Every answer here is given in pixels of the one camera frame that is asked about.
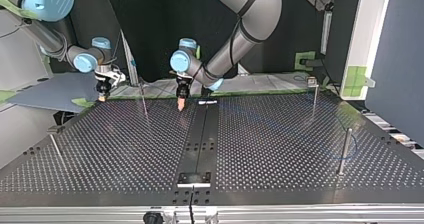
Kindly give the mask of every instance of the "wire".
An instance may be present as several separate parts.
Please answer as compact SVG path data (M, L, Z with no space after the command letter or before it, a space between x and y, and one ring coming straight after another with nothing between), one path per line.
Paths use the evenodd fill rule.
M318 39L318 41L319 41L319 26L318 26L318 10L317 10L317 3L318 3L318 0L315 0L315 2L314 2L314 9L315 9L315 27L316 27L316 33L317 33L317 35L316 35L316 38ZM321 63L322 63L322 66L324 67L324 70L325 70L325 73L327 74L327 76L328 76L328 78L330 78L330 81L334 84L334 83L336 83L335 81L334 81L334 79L333 78L331 78L331 76L330 76L330 72L328 71L328 69L327 69L327 66L325 65L325 62L322 60L322 59L320 59L321 60ZM340 90L337 90L337 88L336 88L336 86L334 86L334 89L336 89L336 92L337 92L337 95L338 96L340 96Z
M236 63L234 63L234 57L233 57L234 39L235 39L236 34L237 34L237 29L240 27L241 20L242 20L242 18L241 18L240 16L238 16L238 18L237 18L237 23L236 23L236 25L234 26L234 29L233 29L233 31L232 31L232 33L231 33L231 37L230 37L230 60L231 60L231 66L232 66L233 68L237 65ZM200 71L200 69L201 69L202 67L203 67L203 70L206 72L206 74L208 74L208 76L210 76L210 77L212 77L212 78L216 78L216 79L220 79L220 78L222 78L222 76L218 76L218 75L215 75L215 74L211 73L211 72L208 70L208 67L206 66L206 64L205 64L205 63L203 63L203 64L199 67L199 69L196 71L196 73L193 75L193 81L194 81L195 77L197 76L197 74L199 73L199 71Z
M306 78L303 77L303 76L299 76L299 75L294 76L293 80L299 81L299 82L306 82Z
M11 31L11 32L9 32L9 33L7 33L7 34L4 34L3 36L0 36L0 39L1 39L1 38L4 38L4 37L8 37L8 36L10 36L10 35L12 35L12 34L16 33L17 31L19 31L19 28L16 28L16 30Z
M236 64L234 63L234 57L233 57L234 39L236 37L237 29L240 27L241 20L242 18L239 16L237 19L237 23L234 26L233 32L231 34L231 39L230 39L230 60L231 60L231 65L233 67L236 66Z

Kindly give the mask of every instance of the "black cable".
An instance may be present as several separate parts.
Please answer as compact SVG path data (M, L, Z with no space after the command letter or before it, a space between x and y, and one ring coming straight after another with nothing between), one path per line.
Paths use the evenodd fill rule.
M234 58L233 58L234 39L236 38L237 29L240 27L241 20L242 18L239 16L230 39L230 60L231 60L231 65L233 67L236 66L236 64L234 63Z
M191 224L195 224L194 213L193 213L193 206L192 206L192 202L193 202L193 190L191 191L190 204L188 206L188 209L190 211Z
M240 27L240 23L241 23L242 18L240 16L238 16L237 18L237 23L234 26L233 32L231 33L231 37L230 37L230 60L231 60L231 66L234 68L237 64L234 63L234 57L233 57L233 49L234 49L234 39L236 37L237 34L237 29ZM208 76L212 77L212 78L216 78L216 79L220 79L222 78L222 76L218 76L215 75L213 73L211 73L207 66L205 64L202 64L203 70L205 70L206 74L208 74ZM199 73L200 68L196 71L196 73L193 76L193 80L194 78L197 76L197 74Z
M1 39L1 38L3 38L3 37L8 37L8 36L10 36L10 35L12 35L12 34L16 33L17 31L19 31L19 28L16 28L16 30L14 30L14 31L12 31L12 32L9 32L9 33L7 33L7 34L5 34L5 35L3 35L3 36L0 36L0 39Z
M318 26L318 10L317 10L317 4L318 4L318 0L315 0L314 2L314 9L315 9L315 26L316 26L316 31L317 31L317 39L319 39L319 26ZM336 89L337 95L340 96L340 90L337 90L337 87L334 85L334 83L336 83L334 81L333 78L331 78L330 76L330 72L328 72L327 66L325 65L325 62L321 60L322 66L324 67L325 73L327 74L328 78L330 78L331 83L333 83L334 89Z

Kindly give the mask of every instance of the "metal bracket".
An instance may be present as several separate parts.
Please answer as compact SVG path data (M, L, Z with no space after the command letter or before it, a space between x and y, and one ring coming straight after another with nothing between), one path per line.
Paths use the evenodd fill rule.
M178 188L209 188L211 187L211 173L180 173Z
M373 79L369 78L369 77L366 77L365 78L365 85L367 87L374 88L375 87L375 81Z

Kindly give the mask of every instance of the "light blue joint cap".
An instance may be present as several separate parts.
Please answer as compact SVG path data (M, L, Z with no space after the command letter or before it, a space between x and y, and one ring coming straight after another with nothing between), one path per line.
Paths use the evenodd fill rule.
M93 47L102 48L102 49L112 49L110 46L110 41L104 37L95 37L91 40L91 45Z
M210 86L208 88L211 91L216 91L216 90L218 90L221 87L221 85L222 85L223 82L224 82L224 79L221 78L217 82L215 82L212 86Z
M190 39L190 38L183 38L183 39L180 40L180 46L196 50L197 49L197 42L193 39Z
M190 67L190 56L184 51L178 50L171 57L171 67L176 72L185 72Z
M59 21L71 12L74 0L22 0L22 9L37 15L37 19Z
M81 53L74 59L74 66L82 73L94 71L97 64L97 59L88 53Z

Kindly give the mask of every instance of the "black curtain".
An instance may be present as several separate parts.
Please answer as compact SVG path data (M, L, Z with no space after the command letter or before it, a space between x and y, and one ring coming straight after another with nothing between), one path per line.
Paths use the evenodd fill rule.
M170 77L169 59L178 41L195 39L207 62L231 35L236 14L218 0L110 0L138 65L148 82ZM319 50L322 15L306 0L283 0L280 24L271 38L242 60L250 72L293 71L296 52ZM233 77L232 70L227 77Z

